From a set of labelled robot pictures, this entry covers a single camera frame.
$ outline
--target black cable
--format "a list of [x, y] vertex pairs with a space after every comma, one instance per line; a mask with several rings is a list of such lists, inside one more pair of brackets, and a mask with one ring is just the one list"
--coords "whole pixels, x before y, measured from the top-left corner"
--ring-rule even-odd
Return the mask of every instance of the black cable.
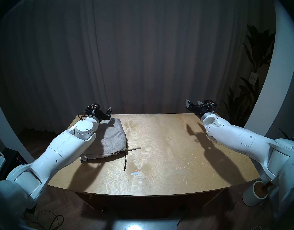
[[85, 113], [85, 111], [83, 111], [83, 112], [79, 113], [79, 114], [77, 115], [77, 116], [78, 116], [78, 118], [80, 118], [80, 117], [79, 117], [79, 115], [80, 115], [80, 114], [82, 114], [82, 113]]
[[[40, 212], [38, 213], [37, 217], [36, 217], [37, 222], [34, 222], [34, 221], [32, 221], [32, 220], [26, 218], [25, 215], [24, 215], [24, 219], [27, 219], [27, 220], [29, 220], [31, 223], [36, 224], [36, 225], [37, 225], [39, 228], [41, 228], [42, 230], [47, 230], [46, 228], [44, 228], [44, 227], [39, 223], [39, 214], [42, 213], [42, 212], [50, 212], [50, 213], [52, 213], [52, 214], [55, 216], [54, 219], [53, 219], [53, 221], [51, 222], [51, 224], [50, 224], [48, 230], [57, 230], [57, 229], [63, 224], [63, 222], [64, 222], [64, 217], [63, 217], [63, 215], [61, 215], [61, 214], [56, 215], [54, 212], [51, 212], [51, 211], [49, 211], [49, 210], [42, 210], [42, 211], [40, 211]], [[58, 219], [58, 217], [60, 217], [60, 216], [62, 217], [62, 222], [61, 222], [61, 224], [59, 223], [59, 219]], [[57, 220], [57, 226], [56, 226], [55, 228], [51, 229], [51, 227], [52, 227], [52, 225], [53, 225], [53, 223], [54, 223], [55, 220]]]
[[127, 167], [127, 154], [126, 154], [126, 151], [125, 152], [125, 166], [124, 166], [124, 173], [125, 173], [125, 170], [126, 170], [126, 167]]
[[210, 101], [208, 103], [205, 103], [204, 105], [200, 106], [199, 108], [203, 108], [203, 107], [206, 107], [210, 104], [214, 104], [214, 107], [212, 107], [212, 111], [215, 111], [216, 107], [217, 107], [217, 104], [214, 102], [214, 101]]

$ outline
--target potted plant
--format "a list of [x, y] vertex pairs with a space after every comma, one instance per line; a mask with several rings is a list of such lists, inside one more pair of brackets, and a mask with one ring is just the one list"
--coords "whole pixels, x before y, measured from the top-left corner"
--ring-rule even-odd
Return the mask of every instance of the potted plant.
[[255, 103], [260, 95], [260, 82], [258, 78], [258, 69], [264, 64], [269, 65], [269, 60], [272, 57], [274, 50], [275, 33], [269, 35], [269, 29], [263, 33], [258, 32], [255, 26], [247, 25], [249, 35], [246, 35], [251, 52], [248, 46], [243, 43], [249, 61], [254, 66], [254, 72], [251, 73], [249, 81], [243, 77], [241, 80], [245, 83], [239, 85], [240, 95], [234, 98], [234, 92], [229, 88], [228, 104], [225, 101], [224, 105], [228, 111], [229, 122], [232, 125], [244, 127]]

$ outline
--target fabric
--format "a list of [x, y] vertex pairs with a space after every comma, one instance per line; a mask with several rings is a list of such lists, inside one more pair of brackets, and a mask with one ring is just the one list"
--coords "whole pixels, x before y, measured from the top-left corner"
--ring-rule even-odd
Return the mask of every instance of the fabric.
[[92, 103], [185, 113], [249, 76], [246, 24], [274, 32], [272, 1], [22, 0], [0, 22], [0, 82], [36, 130], [62, 132]]
[[81, 161], [119, 154], [127, 149], [126, 134], [117, 118], [102, 120], [96, 134], [96, 140], [80, 156]]

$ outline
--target plywood tabletop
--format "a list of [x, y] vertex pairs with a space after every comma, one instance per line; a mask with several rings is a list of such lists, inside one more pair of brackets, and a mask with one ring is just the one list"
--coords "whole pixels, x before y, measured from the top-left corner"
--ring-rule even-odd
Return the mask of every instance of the plywood tabletop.
[[211, 191], [259, 178], [249, 157], [211, 142], [194, 114], [112, 117], [122, 122], [128, 147], [142, 147], [128, 152], [125, 173], [124, 154], [83, 163], [78, 158], [49, 185], [82, 193], [159, 196]]

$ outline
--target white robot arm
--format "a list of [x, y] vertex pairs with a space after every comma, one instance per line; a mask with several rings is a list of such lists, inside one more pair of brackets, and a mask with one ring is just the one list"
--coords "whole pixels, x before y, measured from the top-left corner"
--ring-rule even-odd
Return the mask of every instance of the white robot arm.
[[36, 205], [48, 182], [63, 167], [74, 162], [96, 139], [95, 131], [102, 119], [110, 119], [111, 108], [104, 114], [100, 105], [89, 105], [87, 116], [58, 135], [34, 162], [14, 168], [5, 181], [0, 181], [13, 213], [20, 216]]
[[294, 191], [294, 141], [282, 138], [273, 140], [230, 125], [214, 114], [216, 103], [211, 100], [198, 102], [198, 105], [186, 100], [185, 104], [201, 120], [208, 139], [261, 164], [267, 179], [279, 186], [280, 202], [288, 197], [291, 190]]

